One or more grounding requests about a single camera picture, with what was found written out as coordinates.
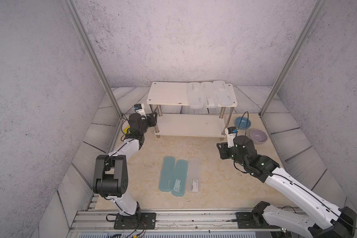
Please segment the clear pencil case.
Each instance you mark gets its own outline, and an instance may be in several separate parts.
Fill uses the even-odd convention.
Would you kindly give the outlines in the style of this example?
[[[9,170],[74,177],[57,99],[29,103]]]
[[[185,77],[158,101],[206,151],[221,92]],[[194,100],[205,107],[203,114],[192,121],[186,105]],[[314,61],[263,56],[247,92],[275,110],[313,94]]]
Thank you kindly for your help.
[[[216,92],[219,105],[222,107],[231,107],[234,104],[232,94],[224,81],[214,81],[213,87]]]
[[[201,109],[204,106],[203,97],[201,94],[201,84],[191,82],[188,84],[188,101],[192,109]]]
[[[200,160],[195,157],[188,159],[186,191],[189,193],[200,191]]]
[[[209,109],[217,108],[219,103],[213,83],[201,82],[200,90],[201,90],[202,97],[204,99],[204,105]]]

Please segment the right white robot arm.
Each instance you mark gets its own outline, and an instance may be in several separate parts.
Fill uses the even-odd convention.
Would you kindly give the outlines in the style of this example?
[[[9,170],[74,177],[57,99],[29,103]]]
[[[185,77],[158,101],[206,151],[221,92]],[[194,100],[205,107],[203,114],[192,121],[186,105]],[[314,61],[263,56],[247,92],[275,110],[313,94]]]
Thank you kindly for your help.
[[[279,209],[268,202],[259,202],[251,211],[250,223],[258,228],[280,227],[305,238],[352,238],[356,233],[357,214],[328,202],[299,183],[268,156],[259,155],[247,136],[235,136],[218,143],[220,158],[231,159],[249,174],[297,205],[305,214]]]

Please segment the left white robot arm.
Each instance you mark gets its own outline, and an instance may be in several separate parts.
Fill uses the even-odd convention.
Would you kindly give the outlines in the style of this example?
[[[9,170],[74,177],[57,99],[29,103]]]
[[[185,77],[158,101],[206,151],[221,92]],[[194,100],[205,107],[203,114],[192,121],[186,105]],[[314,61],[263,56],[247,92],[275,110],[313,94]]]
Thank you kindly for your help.
[[[125,221],[139,222],[140,206],[127,191],[129,185],[128,159],[144,144],[144,134],[157,125],[157,113],[142,116],[134,113],[127,119],[130,128],[124,134],[122,145],[113,152],[96,158],[93,192],[116,204]]]

